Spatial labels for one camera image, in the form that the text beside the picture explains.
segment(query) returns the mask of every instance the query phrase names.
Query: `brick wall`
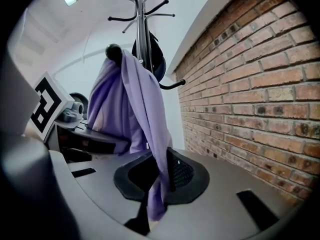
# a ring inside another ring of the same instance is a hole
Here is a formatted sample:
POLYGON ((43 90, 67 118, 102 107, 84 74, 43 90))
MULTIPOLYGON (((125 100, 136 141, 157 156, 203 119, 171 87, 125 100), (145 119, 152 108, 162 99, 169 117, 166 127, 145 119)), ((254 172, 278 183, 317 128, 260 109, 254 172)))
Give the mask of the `brick wall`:
POLYGON ((176 69, 185 147, 243 167, 290 203, 320 174, 320 48, 289 0, 233 0, 176 69))

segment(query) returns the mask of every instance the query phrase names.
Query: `purple cloth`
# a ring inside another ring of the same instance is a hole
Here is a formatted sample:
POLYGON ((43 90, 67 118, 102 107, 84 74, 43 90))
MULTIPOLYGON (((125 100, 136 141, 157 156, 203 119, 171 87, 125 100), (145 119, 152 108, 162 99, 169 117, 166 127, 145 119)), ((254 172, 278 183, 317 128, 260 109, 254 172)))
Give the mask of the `purple cloth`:
POLYGON ((172 140, 155 76, 127 50, 122 50, 121 68, 105 59, 90 94, 87 121, 95 131, 130 139, 129 153, 146 150, 148 143, 159 177, 149 191, 147 212, 150 220, 158 221, 170 187, 167 148, 172 140))

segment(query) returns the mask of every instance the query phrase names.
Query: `lavender fabric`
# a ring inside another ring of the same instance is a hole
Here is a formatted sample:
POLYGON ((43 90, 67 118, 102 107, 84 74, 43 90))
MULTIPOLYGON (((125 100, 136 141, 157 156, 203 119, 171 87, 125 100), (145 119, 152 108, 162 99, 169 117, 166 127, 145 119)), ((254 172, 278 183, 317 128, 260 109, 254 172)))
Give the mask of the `lavender fabric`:
POLYGON ((148 143, 159 177, 149 191, 147 213, 150 220, 158 221, 170 187, 167 148, 172 139, 155 76, 127 50, 122 50, 121 68, 105 59, 90 94, 87 121, 95 131, 130 139, 130 154, 146 150, 148 143))

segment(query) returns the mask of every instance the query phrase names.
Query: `black slot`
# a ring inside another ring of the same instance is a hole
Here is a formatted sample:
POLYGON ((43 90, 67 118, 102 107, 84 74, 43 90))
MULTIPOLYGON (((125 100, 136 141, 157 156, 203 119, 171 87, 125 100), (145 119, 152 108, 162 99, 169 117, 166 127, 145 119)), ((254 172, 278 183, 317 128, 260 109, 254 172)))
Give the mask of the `black slot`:
POLYGON ((236 195, 261 231, 278 221, 272 211, 251 190, 241 191, 236 195))
POLYGON ((83 170, 76 170, 72 172, 73 177, 77 178, 77 177, 81 177, 81 176, 85 176, 88 174, 93 174, 95 173, 96 170, 93 168, 87 168, 87 169, 83 169, 83 170))

